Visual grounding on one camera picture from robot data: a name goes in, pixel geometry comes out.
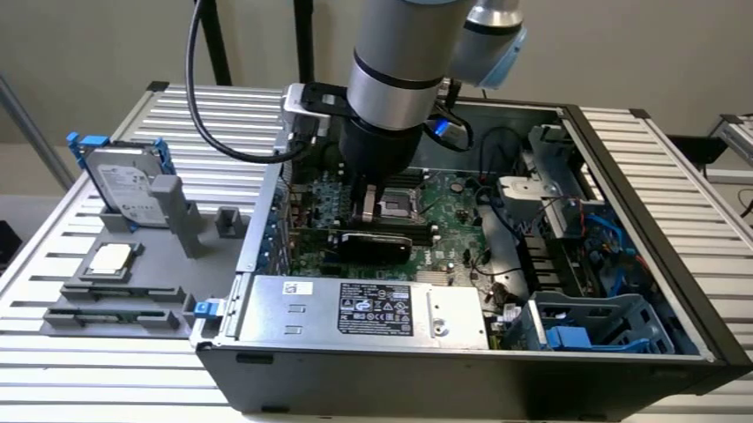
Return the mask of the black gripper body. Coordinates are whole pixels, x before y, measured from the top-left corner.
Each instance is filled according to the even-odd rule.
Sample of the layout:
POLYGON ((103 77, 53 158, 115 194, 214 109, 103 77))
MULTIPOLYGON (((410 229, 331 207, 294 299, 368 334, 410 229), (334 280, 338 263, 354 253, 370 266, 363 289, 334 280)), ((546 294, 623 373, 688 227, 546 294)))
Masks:
POLYGON ((352 187, 381 187, 411 163, 422 137, 422 127, 385 130, 360 118, 343 121, 339 150, 351 171, 352 187))

